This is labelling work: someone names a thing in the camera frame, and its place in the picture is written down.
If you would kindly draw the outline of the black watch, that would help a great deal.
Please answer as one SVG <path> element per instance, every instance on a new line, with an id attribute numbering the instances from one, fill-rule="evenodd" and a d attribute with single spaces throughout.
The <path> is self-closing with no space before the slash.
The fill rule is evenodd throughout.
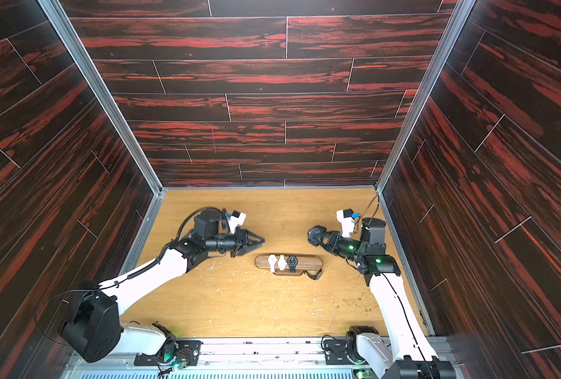
<path id="1" fill-rule="evenodd" d="M 296 255 L 291 255 L 287 258 L 287 262 L 290 273 L 295 273 L 297 265 L 299 264 L 298 257 L 296 257 Z"/>
<path id="2" fill-rule="evenodd" d="M 307 241 L 312 246 L 321 246 L 321 244 L 323 244 L 326 232 L 327 230 L 325 227 L 320 225 L 314 226 L 307 232 Z"/>
<path id="3" fill-rule="evenodd" d="M 323 271 L 321 269 L 316 272 L 308 270 L 305 273 L 311 280 L 319 280 L 323 274 Z"/>

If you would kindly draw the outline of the white watch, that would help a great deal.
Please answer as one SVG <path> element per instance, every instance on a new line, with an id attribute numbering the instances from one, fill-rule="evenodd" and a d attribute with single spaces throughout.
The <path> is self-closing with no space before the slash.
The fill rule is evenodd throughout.
<path id="1" fill-rule="evenodd" d="M 285 259 L 284 255 L 281 255 L 278 262 L 277 262 L 277 266 L 279 268 L 280 271 L 284 271 L 285 268 L 288 266 L 288 262 Z"/>
<path id="2" fill-rule="evenodd" d="M 267 261 L 268 261 L 269 269 L 270 269 L 271 273 L 275 273 L 275 270 L 276 270 L 275 267 L 276 267 L 276 264 L 278 262 L 278 258 L 274 254 L 271 254 L 271 255 L 269 255 Z"/>

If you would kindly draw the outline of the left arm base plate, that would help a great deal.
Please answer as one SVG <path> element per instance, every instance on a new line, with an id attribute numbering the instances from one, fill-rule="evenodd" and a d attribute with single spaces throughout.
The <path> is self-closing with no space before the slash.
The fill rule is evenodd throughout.
<path id="1" fill-rule="evenodd" d="M 200 340 L 168 341 L 155 355 L 137 354 L 134 365 L 180 370 L 188 366 L 196 366 L 201 347 Z"/>

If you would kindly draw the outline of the dark wooden watch stand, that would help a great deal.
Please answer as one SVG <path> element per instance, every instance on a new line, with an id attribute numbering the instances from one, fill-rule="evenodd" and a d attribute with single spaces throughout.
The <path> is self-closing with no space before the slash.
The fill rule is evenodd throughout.
<path id="1" fill-rule="evenodd" d="M 268 254 L 256 257 L 255 266 L 270 271 L 275 276 L 306 274 L 312 280 L 317 280 L 323 271 L 323 260 L 314 255 Z"/>

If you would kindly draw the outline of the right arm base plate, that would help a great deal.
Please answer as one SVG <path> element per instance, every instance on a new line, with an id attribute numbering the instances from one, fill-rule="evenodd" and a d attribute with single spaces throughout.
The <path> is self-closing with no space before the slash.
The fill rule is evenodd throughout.
<path id="1" fill-rule="evenodd" d="M 322 337 L 320 344 L 328 366 L 360 365 L 362 363 L 348 354 L 348 344 L 345 337 L 325 335 Z"/>

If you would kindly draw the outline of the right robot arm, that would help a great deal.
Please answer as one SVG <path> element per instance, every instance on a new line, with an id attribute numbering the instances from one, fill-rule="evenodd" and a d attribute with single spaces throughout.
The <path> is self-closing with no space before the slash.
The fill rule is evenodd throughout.
<path id="1" fill-rule="evenodd" d="M 343 258 L 363 275 L 382 312 L 389 344 L 375 328 L 353 326 L 346 335 L 348 357 L 366 363 L 379 378 L 455 378 L 453 365 L 441 360 L 416 320 L 396 260 L 386 254 L 386 222 L 364 218 L 360 237 L 351 238 L 354 220 L 345 219 L 342 230 L 323 226 L 309 230 L 313 246 Z"/>

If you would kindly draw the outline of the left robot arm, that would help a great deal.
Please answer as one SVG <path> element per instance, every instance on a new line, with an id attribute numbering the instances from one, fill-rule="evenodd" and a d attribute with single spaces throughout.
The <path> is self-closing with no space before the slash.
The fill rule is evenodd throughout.
<path id="1" fill-rule="evenodd" d="M 153 260 L 100 284 L 84 282 L 69 291 L 59 335 L 88 363 L 122 354 L 149 356 L 161 366 L 189 362 L 192 354 L 164 326 L 157 322 L 131 326 L 120 318 L 137 301 L 197 268 L 210 254 L 240 257 L 262 247 L 264 238 L 242 227 L 245 219 L 238 211 L 197 209 Z"/>

